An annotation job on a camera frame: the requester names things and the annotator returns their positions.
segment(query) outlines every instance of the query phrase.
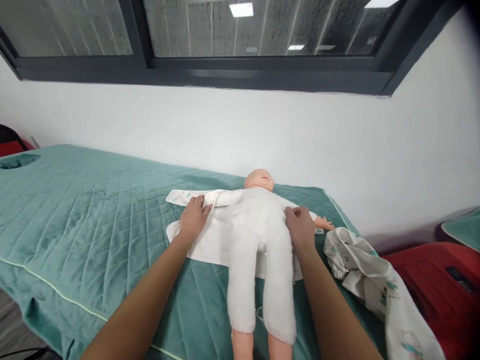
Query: white onesie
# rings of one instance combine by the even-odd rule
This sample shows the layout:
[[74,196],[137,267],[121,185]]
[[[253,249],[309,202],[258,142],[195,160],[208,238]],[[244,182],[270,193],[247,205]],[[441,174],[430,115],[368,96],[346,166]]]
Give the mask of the white onesie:
[[[263,187],[205,194],[204,206],[230,206],[231,245],[227,306],[231,327],[255,329],[255,266],[257,251],[266,247],[263,319],[268,333],[292,345],[297,336],[293,296],[293,254],[286,226],[290,202]],[[317,215],[310,212],[312,220]]]

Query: quilted green cover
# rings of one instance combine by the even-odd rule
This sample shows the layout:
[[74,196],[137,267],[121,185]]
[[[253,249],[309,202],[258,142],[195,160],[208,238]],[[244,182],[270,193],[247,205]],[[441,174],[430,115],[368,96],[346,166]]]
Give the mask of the quilted green cover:
[[443,231],[459,243],[480,253],[480,207],[441,224]]
[[[165,202],[171,189],[234,190],[244,183],[237,176],[71,145],[28,154],[40,158],[0,168],[0,286],[20,305],[27,325],[65,359],[80,357],[167,248],[165,229],[183,210]],[[277,185],[275,192],[355,231],[320,188]],[[324,239],[316,237],[326,261]],[[147,358],[232,359],[227,285],[228,268],[187,259]],[[263,285],[257,279],[254,336],[257,355],[267,359]],[[341,291],[385,357],[383,323]],[[295,283],[294,297],[294,358],[318,359],[303,281]]]

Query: baby doll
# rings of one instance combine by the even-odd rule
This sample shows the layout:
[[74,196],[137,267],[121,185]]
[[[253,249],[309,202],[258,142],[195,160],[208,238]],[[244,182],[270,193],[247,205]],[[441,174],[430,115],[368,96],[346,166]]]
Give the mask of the baby doll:
[[[294,314],[293,261],[285,208],[294,203],[274,194],[274,180],[264,169],[245,179],[245,189],[210,192],[203,205],[230,206],[231,245],[227,307],[232,327],[234,354],[253,353],[255,313],[255,267],[257,251],[266,249],[263,288],[263,319],[270,351],[292,358],[297,336]],[[310,212],[317,228],[333,230],[327,219]]]

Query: white wall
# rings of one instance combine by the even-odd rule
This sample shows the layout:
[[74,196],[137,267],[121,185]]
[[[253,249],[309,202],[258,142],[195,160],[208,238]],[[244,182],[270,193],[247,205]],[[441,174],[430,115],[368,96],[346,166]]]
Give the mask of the white wall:
[[428,237],[480,205],[479,60],[459,13],[392,98],[20,82],[0,61],[0,122],[42,147],[241,176],[265,167],[278,183],[325,188],[383,243],[419,229]]

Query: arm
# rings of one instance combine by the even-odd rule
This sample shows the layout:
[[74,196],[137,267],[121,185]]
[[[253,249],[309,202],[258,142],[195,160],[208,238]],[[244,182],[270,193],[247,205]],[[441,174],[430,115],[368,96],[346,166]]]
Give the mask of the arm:
[[108,319],[81,359],[143,359],[160,323],[170,291],[211,206],[193,197],[180,217],[180,231]]
[[[287,200],[287,199],[285,199],[281,196],[278,196],[278,200],[280,201],[280,204],[283,207],[283,210],[285,210],[286,208],[292,208],[292,209],[298,208],[298,206],[295,205],[293,202],[291,202],[291,201],[289,201],[289,200]],[[310,214],[310,217],[311,217],[313,223],[315,224],[316,228],[325,229],[325,230],[335,229],[335,226],[332,225],[332,222],[327,221],[327,218],[325,218],[325,216],[322,218],[314,212],[309,211],[308,213]]]
[[205,194],[203,206],[205,207],[213,204],[216,208],[229,206],[239,200],[243,191],[243,189],[210,191]]
[[300,262],[321,358],[381,360],[315,249],[308,209],[287,208],[286,225]]

